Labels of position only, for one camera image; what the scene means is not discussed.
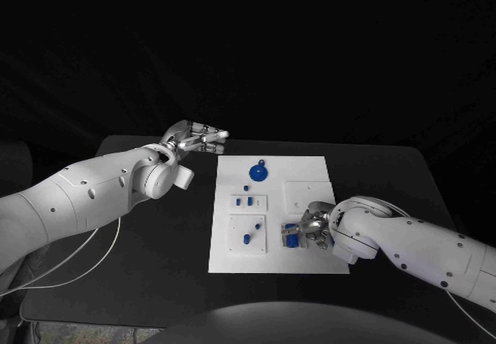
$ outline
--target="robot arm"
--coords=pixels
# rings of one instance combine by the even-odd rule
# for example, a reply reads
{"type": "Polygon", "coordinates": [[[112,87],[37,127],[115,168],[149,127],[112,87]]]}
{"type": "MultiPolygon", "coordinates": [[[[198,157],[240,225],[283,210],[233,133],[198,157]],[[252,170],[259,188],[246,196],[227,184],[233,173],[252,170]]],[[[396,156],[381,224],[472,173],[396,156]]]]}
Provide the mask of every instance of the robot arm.
{"type": "Polygon", "coordinates": [[[494,247],[422,219],[393,217],[389,204],[370,197],[328,204],[328,209],[314,202],[309,208],[289,234],[327,232],[329,224],[334,254],[350,264],[374,259],[383,249],[399,269],[496,312],[494,247]]]}
{"type": "Polygon", "coordinates": [[[48,243],[102,228],[141,202],[159,199],[172,185],[187,189],[195,174],[181,159],[190,151],[223,153],[214,141],[227,137],[227,131],[182,121],[161,144],[81,161],[0,198],[0,274],[48,243]]]}

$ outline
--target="black background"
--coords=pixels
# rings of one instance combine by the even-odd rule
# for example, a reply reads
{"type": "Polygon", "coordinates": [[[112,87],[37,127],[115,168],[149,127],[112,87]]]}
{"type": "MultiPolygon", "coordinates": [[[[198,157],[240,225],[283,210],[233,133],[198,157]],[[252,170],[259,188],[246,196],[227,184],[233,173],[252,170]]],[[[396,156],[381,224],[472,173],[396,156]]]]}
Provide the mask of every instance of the black background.
{"type": "Polygon", "coordinates": [[[185,118],[237,139],[407,145],[461,230],[496,246],[495,5],[350,5],[17,18],[0,133],[31,146],[34,182],[109,135],[161,136],[185,118]]]}

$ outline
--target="blue part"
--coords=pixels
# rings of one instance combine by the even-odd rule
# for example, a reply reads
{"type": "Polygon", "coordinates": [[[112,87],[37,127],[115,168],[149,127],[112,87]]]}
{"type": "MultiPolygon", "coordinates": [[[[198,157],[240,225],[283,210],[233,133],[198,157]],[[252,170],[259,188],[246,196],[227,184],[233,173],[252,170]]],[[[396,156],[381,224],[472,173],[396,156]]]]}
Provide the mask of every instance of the blue part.
{"type": "Polygon", "coordinates": [[[267,168],[265,167],[266,162],[263,160],[259,161],[259,165],[256,165],[252,169],[250,169],[250,177],[256,180],[256,181],[263,181],[267,178],[269,172],[267,172],[267,168]]]}
{"type": "Polygon", "coordinates": [[[288,247],[293,249],[298,247],[298,234],[292,234],[288,236],[288,247]]]}

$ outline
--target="table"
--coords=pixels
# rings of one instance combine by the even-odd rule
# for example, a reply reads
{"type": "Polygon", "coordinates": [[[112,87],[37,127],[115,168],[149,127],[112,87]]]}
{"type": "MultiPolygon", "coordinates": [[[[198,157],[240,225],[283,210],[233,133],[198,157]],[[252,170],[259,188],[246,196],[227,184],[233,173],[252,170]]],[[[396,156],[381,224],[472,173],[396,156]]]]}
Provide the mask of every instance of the table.
{"type": "MultiPolygon", "coordinates": [[[[110,136],[97,155],[159,139],[110,136]]],[[[455,229],[426,160],[415,148],[230,140],[227,154],[325,156],[338,202],[358,195],[374,196],[413,216],[455,229]]],[[[70,285],[28,293],[21,310],[25,320],[167,328],[227,306],[302,301],[376,312],[452,340],[491,339],[446,292],[400,271],[381,252],[376,260],[360,259],[351,275],[210,274],[218,157],[195,152],[182,164],[195,171],[190,190],[174,187],[162,199],[136,206],[123,217],[115,250],[92,274],[70,285]]],[[[66,282],[92,268],[109,249],[116,227],[117,221],[38,285],[66,282]]],[[[89,236],[84,233],[53,244],[45,269],[89,236]]]]}

